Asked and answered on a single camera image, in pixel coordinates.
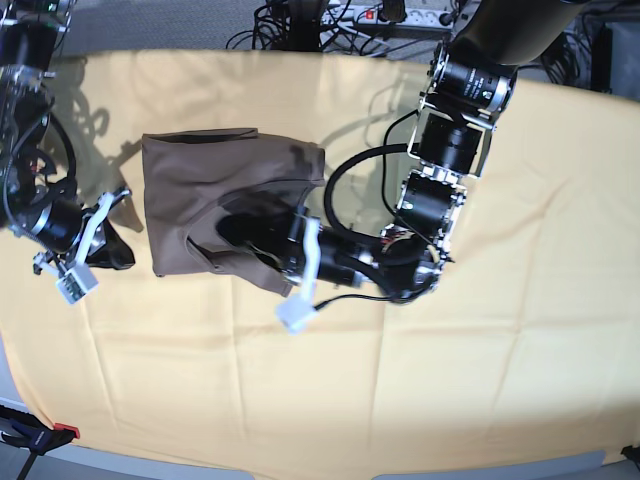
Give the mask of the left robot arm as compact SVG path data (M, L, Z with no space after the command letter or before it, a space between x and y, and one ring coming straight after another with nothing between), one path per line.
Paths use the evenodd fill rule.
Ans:
M461 31L437 46L411 113L410 140L343 162L326 183L322 218L301 206L277 213L238 208L218 221L218 234L303 292L326 281L356 297L368 281L379 301L403 305L434 291L452 260L450 240L467 197L463 181L481 175L520 69L582 9L580 1L481 2ZM367 160L398 154L418 165L403 182L391 222L375 236L344 225L334 204L342 177Z

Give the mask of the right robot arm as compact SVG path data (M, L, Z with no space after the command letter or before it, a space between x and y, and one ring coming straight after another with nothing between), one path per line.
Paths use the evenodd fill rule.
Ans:
M127 270L131 248L97 206L78 199L77 157L45 84L70 29L72 1L8 1L1 9L1 226L39 244L45 266L76 261Z

